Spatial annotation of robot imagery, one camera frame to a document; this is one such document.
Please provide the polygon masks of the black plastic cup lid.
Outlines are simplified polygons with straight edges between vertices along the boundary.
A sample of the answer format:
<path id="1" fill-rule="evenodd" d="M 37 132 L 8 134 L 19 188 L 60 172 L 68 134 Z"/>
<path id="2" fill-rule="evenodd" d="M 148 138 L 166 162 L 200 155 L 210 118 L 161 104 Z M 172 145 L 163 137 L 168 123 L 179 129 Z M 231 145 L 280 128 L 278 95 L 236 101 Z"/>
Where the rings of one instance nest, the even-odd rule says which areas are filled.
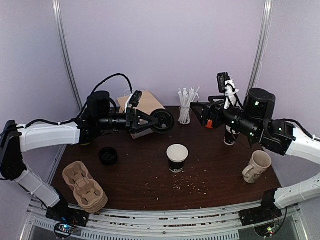
<path id="1" fill-rule="evenodd" d="M 150 115 L 157 120 L 157 123 L 151 126 L 151 130 L 157 134 L 169 133 L 175 125 L 173 115 L 165 109 L 157 109 Z"/>

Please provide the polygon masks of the brown paper takeout bag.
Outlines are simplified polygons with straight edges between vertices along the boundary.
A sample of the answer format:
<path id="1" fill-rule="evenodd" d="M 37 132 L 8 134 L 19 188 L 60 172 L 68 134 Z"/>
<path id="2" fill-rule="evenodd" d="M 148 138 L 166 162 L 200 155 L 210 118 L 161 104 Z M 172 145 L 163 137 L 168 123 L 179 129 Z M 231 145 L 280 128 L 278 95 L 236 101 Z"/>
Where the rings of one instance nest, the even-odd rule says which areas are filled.
<path id="1" fill-rule="evenodd" d="M 117 98 L 121 113 L 125 111 L 126 102 L 128 99 L 129 95 Z M 136 109 L 148 115 L 151 115 L 151 113 L 157 109 L 165 110 L 165 107 L 148 90 L 143 90 L 141 99 L 139 100 L 139 104 Z M 147 129 L 140 133 L 131 134 L 131 137 L 135 140 L 152 133 L 153 131 L 151 129 Z"/>

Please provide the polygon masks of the black paper coffee cup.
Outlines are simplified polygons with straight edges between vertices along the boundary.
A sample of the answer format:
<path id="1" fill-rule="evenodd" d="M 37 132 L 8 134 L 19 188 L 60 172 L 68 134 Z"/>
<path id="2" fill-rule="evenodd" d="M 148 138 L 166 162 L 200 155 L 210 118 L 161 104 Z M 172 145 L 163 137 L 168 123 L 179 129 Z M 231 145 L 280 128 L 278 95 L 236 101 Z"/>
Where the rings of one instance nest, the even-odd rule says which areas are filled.
<path id="1" fill-rule="evenodd" d="M 189 150 L 182 144 L 170 145 L 166 150 L 169 170 L 173 173 L 179 173 L 183 170 Z"/>

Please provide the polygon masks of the brown pulp cup carrier stack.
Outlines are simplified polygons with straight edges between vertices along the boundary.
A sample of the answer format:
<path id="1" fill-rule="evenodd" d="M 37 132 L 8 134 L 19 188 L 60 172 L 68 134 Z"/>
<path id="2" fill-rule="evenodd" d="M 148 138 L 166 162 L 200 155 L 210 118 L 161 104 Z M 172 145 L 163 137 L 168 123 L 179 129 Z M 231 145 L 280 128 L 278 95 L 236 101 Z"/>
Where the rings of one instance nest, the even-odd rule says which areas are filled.
<path id="1" fill-rule="evenodd" d="M 108 197 L 94 180 L 82 161 L 75 161 L 64 168 L 62 177 L 78 205 L 87 213 L 95 214 L 105 207 Z"/>

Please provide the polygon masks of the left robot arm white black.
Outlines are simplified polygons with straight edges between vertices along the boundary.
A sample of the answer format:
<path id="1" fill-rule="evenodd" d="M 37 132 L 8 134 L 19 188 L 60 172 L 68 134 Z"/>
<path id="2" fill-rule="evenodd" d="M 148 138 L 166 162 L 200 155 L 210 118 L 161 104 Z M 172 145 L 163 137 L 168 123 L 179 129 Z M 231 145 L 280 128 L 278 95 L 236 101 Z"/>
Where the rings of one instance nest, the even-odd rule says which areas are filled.
<path id="1" fill-rule="evenodd" d="M 142 96 L 136 91 L 129 99 L 130 107 L 124 113 L 117 110 L 109 92 L 97 91 L 87 97 L 83 112 L 74 119 L 53 123 L 36 119 L 26 125 L 9 120 L 0 135 L 0 173 L 40 199 L 61 222 L 72 218 L 72 211 L 64 197 L 45 183 L 23 161 L 23 153 L 58 145 L 85 145 L 108 131 L 129 131 L 132 134 L 151 129 L 166 132 L 172 125 L 164 123 L 168 113 L 156 109 L 147 114 L 136 109 Z"/>

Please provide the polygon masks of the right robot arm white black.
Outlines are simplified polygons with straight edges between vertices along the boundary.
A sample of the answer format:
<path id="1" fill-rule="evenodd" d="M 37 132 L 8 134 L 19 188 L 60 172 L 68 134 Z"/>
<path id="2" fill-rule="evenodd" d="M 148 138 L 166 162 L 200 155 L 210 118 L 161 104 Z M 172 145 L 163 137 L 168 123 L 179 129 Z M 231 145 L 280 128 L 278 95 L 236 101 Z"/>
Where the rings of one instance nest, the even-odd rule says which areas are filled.
<path id="1" fill-rule="evenodd" d="M 320 162 L 320 139 L 293 119 L 273 119 L 276 97 L 261 88 L 249 90 L 243 107 L 225 108 L 225 97 L 211 96 L 208 102 L 193 102 L 190 108 L 202 126 L 222 125 L 243 134 L 250 144 L 259 143 L 273 153 Z"/>

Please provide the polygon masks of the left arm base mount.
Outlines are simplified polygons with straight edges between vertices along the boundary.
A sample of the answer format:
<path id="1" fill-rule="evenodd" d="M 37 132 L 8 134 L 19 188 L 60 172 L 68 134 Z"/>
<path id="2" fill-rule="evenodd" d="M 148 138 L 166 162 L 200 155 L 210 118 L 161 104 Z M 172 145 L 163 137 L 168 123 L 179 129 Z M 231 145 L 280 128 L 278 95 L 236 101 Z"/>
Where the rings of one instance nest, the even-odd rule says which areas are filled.
<path id="1" fill-rule="evenodd" d="M 86 227 L 89 213 L 75 208 L 70 208 L 64 201 L 49 207 L 42 203 L 41 207 L 46 210 L 46 218 L 57 221 L 53 227 L 53 233 L 58 239 L 66 239 L 73 235 L 79 227 Z"/>

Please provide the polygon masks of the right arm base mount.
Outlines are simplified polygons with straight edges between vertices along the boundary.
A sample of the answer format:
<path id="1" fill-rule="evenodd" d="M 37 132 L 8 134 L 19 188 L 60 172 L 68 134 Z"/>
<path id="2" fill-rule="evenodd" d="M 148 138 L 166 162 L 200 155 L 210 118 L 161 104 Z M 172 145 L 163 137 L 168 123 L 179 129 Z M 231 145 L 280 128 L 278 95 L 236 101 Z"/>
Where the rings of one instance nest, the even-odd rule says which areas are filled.
<path id="1" fill-rule="evenodd" d="M 264 239 L 272 238 L 282 227 L 282 211 L 273 203 L 261 203 L 260 206 L 244 209 L 239 212 L 242 226 L 253 225 L 255 233 Z"/>

